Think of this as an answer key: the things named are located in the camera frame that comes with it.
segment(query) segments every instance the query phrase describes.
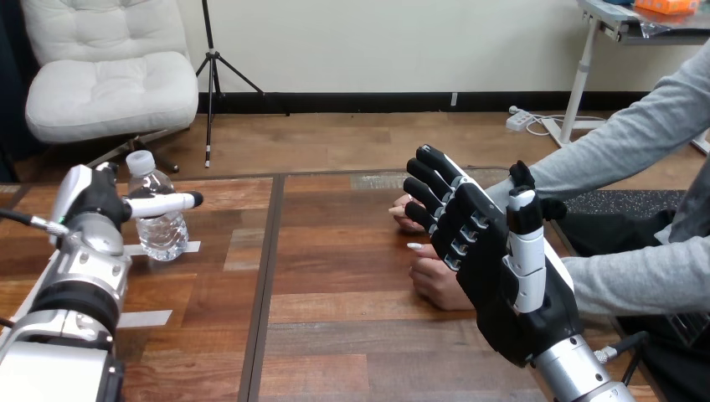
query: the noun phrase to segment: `white desk leg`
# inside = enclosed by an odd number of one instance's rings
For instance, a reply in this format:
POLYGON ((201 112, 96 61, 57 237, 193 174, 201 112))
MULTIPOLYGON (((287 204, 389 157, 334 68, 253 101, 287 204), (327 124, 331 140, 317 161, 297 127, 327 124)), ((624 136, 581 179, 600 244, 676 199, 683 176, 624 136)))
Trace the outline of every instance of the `white desk leg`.
POLYGON ((705 131, 703 134, 692 140, 692 145, 698 147, 705 155, 710 153, 710 142, 707 142, 707 136, 710 135, 710 130, 705 131))
POLYGON ((572 95, 569 97, 569 103, 567 104, 567 112, 564 114, 564 122, 562 123, 562 130, 557 128, 557 124, 554 127, 546 124, 546 128, 550 131, 554 140, 559 146, 564 146, 569 144, 569 138, 572 136, 572 129, 574 128, 574 121, 577 119, 577 111, 579 110, 579 102, 582 100, 582 93, 584 92, 584 86, 587 84, 587 76, 589 75, 589 65, 592 60, 592 53, 594 52, 594 43, 596 42, 597 32, 599 32, 599 26, 601 22, 597 18, 592 18, 589 21, 589 31, 587 33, 587 43, 584 45, 584 52, 582 53, 582 59, 579 61, 579 67, 577 68, 577 75, 574 77, 574 85, 572 85, 572 95))

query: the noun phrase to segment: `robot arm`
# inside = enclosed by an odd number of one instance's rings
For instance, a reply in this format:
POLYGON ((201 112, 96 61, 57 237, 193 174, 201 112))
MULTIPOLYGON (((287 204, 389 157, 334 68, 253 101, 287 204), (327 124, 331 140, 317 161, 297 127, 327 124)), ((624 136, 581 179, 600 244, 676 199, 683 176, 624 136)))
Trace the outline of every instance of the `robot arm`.
POLYGON ((8 400, 122 400, 123 364, 114 357, 114 341, 131 258, 121 223, 197 207, 202 195, 120 198, 116 168, 73 167, 49 221, 2 211, 49 232, 58 249, 28 313, 0 343, 0 388, 8 400))
POLYGON ((456 271, 489 344, 519 367, 530 365, 559 402, 632 401, 610 380, 581 337, 569 273, 544 239, 534 188, 509 194, 504 214, 475 180, 430 146, 417 150, 404 190, 424 204, 405 213, 424 226, 437 255, 456 271))

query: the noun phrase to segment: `gray sleeve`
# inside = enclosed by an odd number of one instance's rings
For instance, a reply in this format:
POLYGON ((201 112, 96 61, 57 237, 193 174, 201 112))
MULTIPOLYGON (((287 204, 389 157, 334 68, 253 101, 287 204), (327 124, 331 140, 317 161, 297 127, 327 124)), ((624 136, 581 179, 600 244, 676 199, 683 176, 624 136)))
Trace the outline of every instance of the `gray sleeve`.
MULTIPOLYGON (((532 165, 538 194, 572 198, 648 168, 710 127, 708 107, 710 41, 642 100, 532 165)), ((511 187, 506 181, 489 194, 505 206, 511 187)))
MULTIPOLYGON (((531 166, 542 197, 571 198, 628 178, 710 127, 710 42, 643 100, 531 166)), ((510 179, 487 190, 507 204, 510 179)), ((613 255, 563 259, 582 312, 710 310, 710 238, 613 255)))
POLYGON ((563 263, 583 313, 710 311, 710 237, 563 263))

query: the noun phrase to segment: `tufted cushion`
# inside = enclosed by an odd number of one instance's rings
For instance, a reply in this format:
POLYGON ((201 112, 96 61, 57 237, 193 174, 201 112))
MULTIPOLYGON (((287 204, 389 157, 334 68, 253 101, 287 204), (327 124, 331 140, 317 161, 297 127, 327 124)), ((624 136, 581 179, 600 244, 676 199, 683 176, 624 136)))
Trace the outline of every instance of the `tufted cushion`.
POLYGON ((131 59, 165 51, 188 56, 175 0, 22 0, 22 5, 41 65, 131 59))
POLYGON ((45 65, 29 89, 26 117, 43 142, 75 142, 188 126, 198 108, 190 62, 175 52, 45 65))

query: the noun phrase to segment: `human hand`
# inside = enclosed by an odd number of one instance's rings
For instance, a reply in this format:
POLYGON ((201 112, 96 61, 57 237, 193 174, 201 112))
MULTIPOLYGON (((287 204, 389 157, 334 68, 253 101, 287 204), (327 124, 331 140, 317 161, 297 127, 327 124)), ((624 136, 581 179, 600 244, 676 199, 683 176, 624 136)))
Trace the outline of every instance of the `human hand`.
POLYGON ((404 213, 404 206, 410 202, 415 202, 421 205, 419 201, 412 198, 410 195, 405 194, 402 197, 397 198, 394 203, 392 203, 392 208, 389 209, 389 213, 392 214, 394 220, 397 221, 402 230, 411 233, 424 232, 424 228, 420 224, 414 222, 404 213))
POLYGON ((442 310, 473 310, 468 296, 456 281, 456 273, 436 255, 432 245, 408 243, 416 257, 409 268, 414 289, 442 310))

